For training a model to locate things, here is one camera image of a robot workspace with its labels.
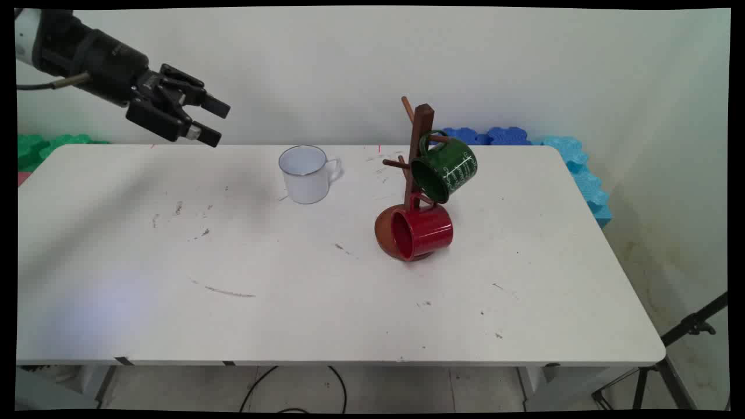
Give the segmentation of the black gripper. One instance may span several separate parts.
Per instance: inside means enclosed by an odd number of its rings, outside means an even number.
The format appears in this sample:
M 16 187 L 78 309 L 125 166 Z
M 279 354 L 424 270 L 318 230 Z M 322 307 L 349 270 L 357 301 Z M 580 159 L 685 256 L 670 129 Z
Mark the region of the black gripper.
M 184 106 L 223 119 L 230 112 L 202 80 L 165 63 L 152 70 L 144 53 L 85 26 L 72 10 L 32 11 L 32 66 L 54 77 L 32 90 L 80 88 L 127 107 L 127 120 L 168 141 L 186 138 L 216 148 L 221 133 L 192 119 Z

